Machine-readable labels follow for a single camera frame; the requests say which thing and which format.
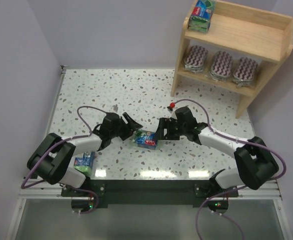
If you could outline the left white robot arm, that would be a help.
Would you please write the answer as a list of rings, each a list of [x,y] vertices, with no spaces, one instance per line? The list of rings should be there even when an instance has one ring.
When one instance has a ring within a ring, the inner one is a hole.
[[[26,179],[36,174],[51,185],[59,183],[80,188],[87,177],[69,166],[73,156],[102,151],[111,144],[112,139],[124,141],[142,127],[126,112],[122,116],[108,112],[102,123],[88,135],[62,138],[56,133],[49,133],[29,158],[27,168],[30,173]]]

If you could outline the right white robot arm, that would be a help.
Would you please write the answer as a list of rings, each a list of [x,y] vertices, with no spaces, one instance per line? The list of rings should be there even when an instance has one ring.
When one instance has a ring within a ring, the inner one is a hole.
[[[236,167],[222,169],[210,179],[208,194],[215,195],[237,186],[258,190],[279,170],[279,165],[259,137],[236,139],[222,134],[206,122],[198,122],[191,110],[180,107],[171,111],[171,117],[159,119],[154,138],[159,141],[178,141],[181,136],[190,142],[214,148],[233,158]]]

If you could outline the purple zigzag sponge pack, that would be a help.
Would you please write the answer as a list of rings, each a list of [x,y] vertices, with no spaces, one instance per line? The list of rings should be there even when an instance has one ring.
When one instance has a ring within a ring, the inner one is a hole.
[[[212,58],[210,76],[216,81],[226,80],[231,76],[233,57],[226,51],[218,51]]]
[[[204,71],[208,50],[199,45],[190,48],[187,57],[184,59],[184,67],[187,71],[198,74]]]
[[[233,82],[238,88],[252,85],[255,81],[258,63],[248,57],[241,57],[233,71]]]

